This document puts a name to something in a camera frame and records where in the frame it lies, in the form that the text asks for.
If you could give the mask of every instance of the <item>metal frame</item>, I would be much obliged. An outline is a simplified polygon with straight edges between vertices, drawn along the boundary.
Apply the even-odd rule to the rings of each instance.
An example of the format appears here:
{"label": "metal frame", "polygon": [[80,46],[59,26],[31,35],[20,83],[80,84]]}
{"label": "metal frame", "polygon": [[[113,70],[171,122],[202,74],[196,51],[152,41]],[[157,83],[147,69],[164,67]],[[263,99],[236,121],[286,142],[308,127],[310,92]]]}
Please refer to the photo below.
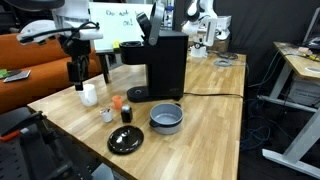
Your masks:
{"label": "metal frame", "polygon": [[320,169],[304,162],[301,162],[300,159],[304,154],[316,143],[320,138],[320,108],[310,108],[307,106],[299,105],[296,103],[286,102],[284,100],[278,99],[278,96],[288,79],[292,68],[286,62],[282,68],[282,71],[272,89],[272,92],[269,96],[258,96],[259,99],[266,100],[272,103],[285,105],[292,108],[301,109],[304,111],[315,112],[311,117],[308,123],[300,131],[298,136],[293,140],[290,146],[286,149],[283,154],[279,154],[274,151],[267,149],[262,149],[262,155],[276,163],[292,168],[296,171],[308,174],[312,177],[320,179]]}

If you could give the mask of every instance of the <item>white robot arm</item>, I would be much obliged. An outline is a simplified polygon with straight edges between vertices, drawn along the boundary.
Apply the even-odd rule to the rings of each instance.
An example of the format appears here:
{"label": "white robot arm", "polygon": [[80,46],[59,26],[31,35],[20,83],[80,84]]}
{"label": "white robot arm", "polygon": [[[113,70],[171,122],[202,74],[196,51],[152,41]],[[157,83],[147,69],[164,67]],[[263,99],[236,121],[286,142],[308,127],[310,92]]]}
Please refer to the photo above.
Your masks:
{"label": "white robot arm", "polygon": [[90,41],[103,38],[99,24],[90,22],[88,0],[5,0],[25,10],[51,10],[54,21],[40,20],[28,24],[17,36],[22,44],[37,42],[59,36],[59,42],[72,62],[67,63],[69,80],[76,90],[83,90],[82,81],[88,78]]}
{"label": "white robot arm", "polygon": [[193,0],[187,11],[188,22],[182,31],[193,38],[191,56],[206,57],[206,46],[212,46],[215,38],[226,39],[227,28],[220,28],[219,18],[213,11],[213,0]]}
{"label": "white robot arm", "polygon": [[206,46],[213,45],[218,21],[212,6],[213,0],[193,0],[187,12],[188,22],[183,27],[183,32],[190,36],[204,34],[202,43]]}

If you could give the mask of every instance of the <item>whiteboard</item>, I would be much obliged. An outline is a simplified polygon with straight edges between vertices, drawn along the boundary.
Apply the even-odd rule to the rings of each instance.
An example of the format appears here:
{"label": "whiteboard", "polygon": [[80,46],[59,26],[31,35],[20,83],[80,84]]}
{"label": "whiteboard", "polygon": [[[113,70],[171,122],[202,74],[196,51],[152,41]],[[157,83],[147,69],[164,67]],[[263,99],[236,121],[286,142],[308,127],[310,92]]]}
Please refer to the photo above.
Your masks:
{"label": "whiteboard", "polygon": [[100,24],[103,39],[94,40],[96,51],[113,51],[114,41],[143,41],[136,15],[144,12],[150,19],[151,4],[89,2],[91,21]]}

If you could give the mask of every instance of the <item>black coffee maker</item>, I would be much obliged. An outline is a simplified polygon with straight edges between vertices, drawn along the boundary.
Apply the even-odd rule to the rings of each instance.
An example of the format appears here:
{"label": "black coffee maker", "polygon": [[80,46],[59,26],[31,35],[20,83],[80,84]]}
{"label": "black coffee maker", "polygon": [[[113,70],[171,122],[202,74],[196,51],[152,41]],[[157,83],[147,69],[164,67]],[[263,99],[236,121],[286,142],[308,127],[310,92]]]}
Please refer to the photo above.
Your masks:
{"label": "black coffee maker", "polygon": [[144,13],[138,14],[137,21],[145,34],[142,37],[144,41],[128,41],[119,45],[124,64],[146,65],[147,85],[127,91],[131,102],[179,100],[183,97],[188,35],[161,30],[163,13],[164,7],[155,3],[150,21]]}

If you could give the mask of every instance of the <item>white cup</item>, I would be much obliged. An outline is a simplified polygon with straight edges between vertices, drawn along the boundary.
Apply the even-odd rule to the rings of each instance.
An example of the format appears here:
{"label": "white cup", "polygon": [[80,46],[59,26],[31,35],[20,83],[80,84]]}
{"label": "white cup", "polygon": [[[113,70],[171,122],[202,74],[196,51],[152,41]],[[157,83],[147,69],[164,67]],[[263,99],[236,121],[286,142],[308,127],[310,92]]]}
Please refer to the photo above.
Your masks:
{"label": "white cup", "polygon": [[111,109],[101,110],[100,115],[102,117],[103,122],[110,122],[113,119]]}
{"label": "white cup", "polygon": [[92,106],[98,102],[96,89],[93,84],[83,85],[83,91],[78,91],[78,94],[82,104],[85,106]]}

